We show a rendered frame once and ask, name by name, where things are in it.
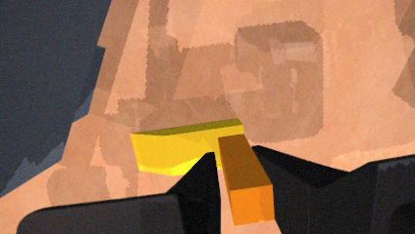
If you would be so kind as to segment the yellow wedge chock with orange handle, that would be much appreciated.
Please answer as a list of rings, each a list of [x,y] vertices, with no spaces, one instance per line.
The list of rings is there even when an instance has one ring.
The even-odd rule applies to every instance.
[[[131,134],[140,170],[185,175],[207,152],[223,169],[235,226],[275,220],[273,184],[239,118]]]

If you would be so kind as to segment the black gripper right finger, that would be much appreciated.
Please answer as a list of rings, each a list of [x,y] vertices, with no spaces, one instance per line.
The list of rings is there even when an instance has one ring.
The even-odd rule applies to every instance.
[[[399,205],[415,202],[415,154],[348,172],[268,147],[251,147],[273,184],[282,234],[389,234]]]

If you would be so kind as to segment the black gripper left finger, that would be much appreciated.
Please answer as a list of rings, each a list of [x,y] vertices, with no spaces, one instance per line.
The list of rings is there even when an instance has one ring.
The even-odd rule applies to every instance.
[[[215,153],[164,193],[44,207],[22,218],[16,234],[221,234]]]

